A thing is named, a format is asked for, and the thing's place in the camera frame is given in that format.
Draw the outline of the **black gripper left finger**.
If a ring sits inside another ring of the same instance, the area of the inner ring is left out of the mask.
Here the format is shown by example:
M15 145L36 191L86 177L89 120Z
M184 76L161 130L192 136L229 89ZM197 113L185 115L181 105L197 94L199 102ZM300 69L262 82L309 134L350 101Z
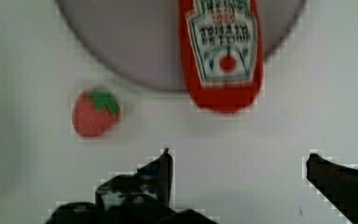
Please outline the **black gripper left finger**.
M116 175L95 190L102 209L121 206L130 196L146 196L168 205L171 199L173 157L165 147L162 154L131 175Z

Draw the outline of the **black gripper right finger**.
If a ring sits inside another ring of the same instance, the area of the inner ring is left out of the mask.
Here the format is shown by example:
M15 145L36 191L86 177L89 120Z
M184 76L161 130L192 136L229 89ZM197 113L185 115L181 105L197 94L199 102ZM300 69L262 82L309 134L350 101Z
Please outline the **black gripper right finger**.
M332 163L316 153L306 161L308 181L352 224L358 224L358 169Z

